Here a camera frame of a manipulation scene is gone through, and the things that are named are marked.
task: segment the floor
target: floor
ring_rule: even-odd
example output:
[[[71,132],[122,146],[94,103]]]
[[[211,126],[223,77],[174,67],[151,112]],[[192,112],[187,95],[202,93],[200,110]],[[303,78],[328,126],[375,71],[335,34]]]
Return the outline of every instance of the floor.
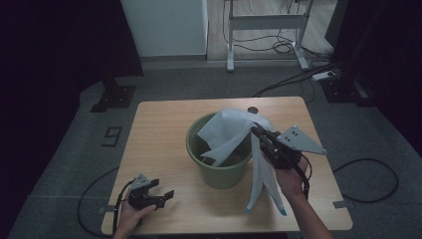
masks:
[[[309,0],[295,1],[289,0],[239,0],[234,1],[234,15],[278,15],[278,14],[304,14]],[[331,19],[333,10],[335,8],[336,0],[318,0],[314,1],[311,16],[308,21],[308,26],[305,32],[303,46],[319,53],[332,53],[333,48],[324,38],[326,29]],[[208,0],[208,51],[207,59],[209,61],[223,61],[226,59],[227,39],[228,39],[228,13],[229,1],[215,1]],[[247,50],[242,47],[235,47],[235,60],[251,60],[251,59],[281,59],[293,60],[296,58],[293,52],[278,53],[273,50],[273,46],[277,43],[277,36],[280,36],[295,41],[296,30],[250,30],[250,31],[235,31],[234,39],[237,40],[235,44],[249,48]],[[262,38],[264,39],[248,42],[239,42],[250,39]],[[287,52],[286,47],[278,48],[279,52]]]

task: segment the dark background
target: dark background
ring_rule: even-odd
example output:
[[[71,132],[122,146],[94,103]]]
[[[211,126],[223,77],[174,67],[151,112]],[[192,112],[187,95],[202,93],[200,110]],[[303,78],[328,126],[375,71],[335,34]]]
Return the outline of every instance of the dark background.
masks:
[[[343,61],[379,1],[349,1]],[[119,0],[0,3],[1,237],[99,81],[142,75]],[[373,101],[422,154],[421,31],[416,3],[388,1],[356,65]]]

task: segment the metal frame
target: metal frame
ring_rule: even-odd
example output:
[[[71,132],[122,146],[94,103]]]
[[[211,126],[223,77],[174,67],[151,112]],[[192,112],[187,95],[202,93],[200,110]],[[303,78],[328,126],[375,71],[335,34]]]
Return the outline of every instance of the metal frame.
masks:
[[[314,0],[310,0],[304,15],[266,15],[266,16],[234,16],[233,0],[230,1],[229,10],[229,43],[227,46],[227,71],[235,70],[234,51],[233,51],[233,31],[235,30],[262,30],[262,29],[300,29],[296,42],[292,43],[299,64],[303,70],[308,70],[310,66],[304,57],[302,50],[302,40],[308,19],[310,18],[311,8]]]

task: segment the power strip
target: power strip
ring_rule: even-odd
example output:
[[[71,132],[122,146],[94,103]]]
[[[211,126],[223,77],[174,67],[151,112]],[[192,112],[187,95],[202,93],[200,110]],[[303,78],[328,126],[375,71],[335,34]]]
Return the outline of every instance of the power strip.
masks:
[[[335,77],[335,73],[332,71],[329,72],[324,72],[324,73],[319,73],[319,74],[315,74],[313,75],[313,80],[314,81],[320,81],[320,80],[325,80],[325,79],[329,79]]]

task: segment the gray carpet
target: gray carpet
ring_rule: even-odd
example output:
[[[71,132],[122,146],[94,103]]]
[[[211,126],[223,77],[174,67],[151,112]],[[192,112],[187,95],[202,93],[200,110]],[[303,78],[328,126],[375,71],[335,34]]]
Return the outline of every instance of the gray carpet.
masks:
[[[78,202],[93,181],[119,165],[140,102],[246,98],[300,72],[298,67],[237,68],[232,74],[224,68],[148,70],[143,78],[117,79],[121,85],[137,86],[134,99],[129,109],[103,114],[90,113],[101,97],[103,85],[86,89],[68,133],[28,196],[9,237],[95,238],[78,223]],[[336,238],[422,237],[422,160],[377,108],[329,104],[318,83],[310,81],[263,94],[280,96],[302,96],[308,102],[332,169],[357,158],[373,157],[390,165],[399,176],[398,190],[381,202],[346,200],[353,228],[333,232]],[[102,144],[110,143],[106,131],[113,126],[122,126],[120,139],[116,147],[104,147]],[[116,171],[95,184],[81,205],[84,224],[97,233],[115,176]],[[374,199],[394,185],[391,173],[373,162],[351,165],[335,177],[343,193],[361,199]],[[300,238],[299,233],[289,236]]]

